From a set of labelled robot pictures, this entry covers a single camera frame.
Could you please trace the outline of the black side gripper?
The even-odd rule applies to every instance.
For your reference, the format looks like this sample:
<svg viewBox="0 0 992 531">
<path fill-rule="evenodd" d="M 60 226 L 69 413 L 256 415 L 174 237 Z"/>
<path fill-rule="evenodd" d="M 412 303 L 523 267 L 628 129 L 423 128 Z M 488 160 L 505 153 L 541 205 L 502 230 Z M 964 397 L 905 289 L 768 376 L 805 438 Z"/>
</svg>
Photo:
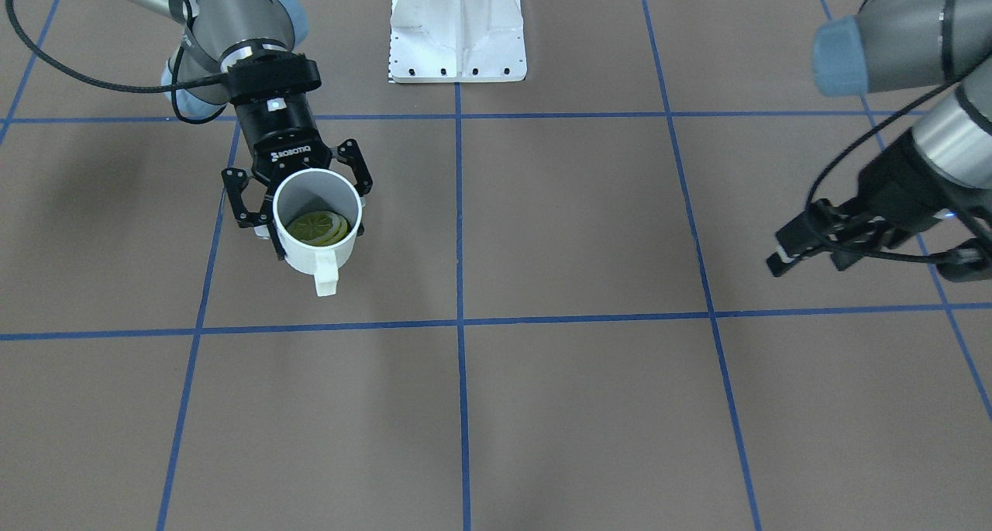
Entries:
<svg viewBox="0 0 992 531">
<path fill-rule="evenodd" d="M 972 235 L 956 247 L 929 255 L 895 249 L 935 227 L 950 212 Z M 833 251 L 821 241 L 847 251 Z M 857 177 L 844 205 L 809 205 L 775 233 L 766 268 L 779 278 L 809 257 L 828 253 L 839 272 L 863 258 L 932 265 L 942 276 L 990 274 L 990 189 L 950 181 L 915 149 L 911 134 L 896 139 Z"/>
</svg>

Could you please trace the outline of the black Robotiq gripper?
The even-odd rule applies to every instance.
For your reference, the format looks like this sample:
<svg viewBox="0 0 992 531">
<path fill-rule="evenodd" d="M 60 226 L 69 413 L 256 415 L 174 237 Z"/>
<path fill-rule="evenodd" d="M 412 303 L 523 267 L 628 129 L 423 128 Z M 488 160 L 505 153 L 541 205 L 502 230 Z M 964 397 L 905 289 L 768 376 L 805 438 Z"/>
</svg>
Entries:
<svg viewBox="0 0 992 531">
<path fill-rule="evenodd" d="M 234 110 L 252 166 L 250 173 L 243 168 L 223 168 L 224 192 L 237 226 L 253 230 L 260 240 L 270 240 L 272 195 L 266 191 L 258 209 L 252 210 L 245 203 L 245 191 L 253 181 L 272 188 L 305 168 L 327 168 L 332 161 L 332 152 L 322 142 L 306 97 L 245 101 L 234 104 Z M 357 140 L 348 139 L 338 145 L 334 159 L 350 169 L 352 188 L 357 195 L 355 207 L 347 205 L 344 210 L 334 209 L 334 212 L 348 219 L 354 233 L 365 233 L 363 216 L 374 181 Z"/>
</svg>

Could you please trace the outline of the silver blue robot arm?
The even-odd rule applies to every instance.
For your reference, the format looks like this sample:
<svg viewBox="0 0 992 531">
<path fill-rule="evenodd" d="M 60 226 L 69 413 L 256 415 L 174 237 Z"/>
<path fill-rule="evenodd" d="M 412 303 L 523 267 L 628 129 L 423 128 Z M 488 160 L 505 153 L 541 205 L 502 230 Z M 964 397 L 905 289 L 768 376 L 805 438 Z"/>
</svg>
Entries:
<svg viewBox="0 0 992 531">
<path fill-rule="evenodd" d="M 812 68 L 826 96 L 929 87 L 939 103 L 870 161 L 842 205 L 808 191 L 776 233 L 775 276 L 828 253 L 844 271 L 872 257 L 990 277 L 990 0 L 864 0 L 823 25 Z"/>
</svg>

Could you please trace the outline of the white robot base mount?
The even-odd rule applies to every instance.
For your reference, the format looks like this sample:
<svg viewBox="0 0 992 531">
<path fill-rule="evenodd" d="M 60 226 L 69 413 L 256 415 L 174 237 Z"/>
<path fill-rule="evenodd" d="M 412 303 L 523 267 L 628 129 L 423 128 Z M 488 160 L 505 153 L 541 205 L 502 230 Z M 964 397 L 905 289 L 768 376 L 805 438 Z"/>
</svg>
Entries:
<svg viewBox="0 0 992 531">
<path fill-rule="evenodd" d="M 392 83 L 527 78 L 522 0 L 391 0 L 390 27 Z"/>
</svg>

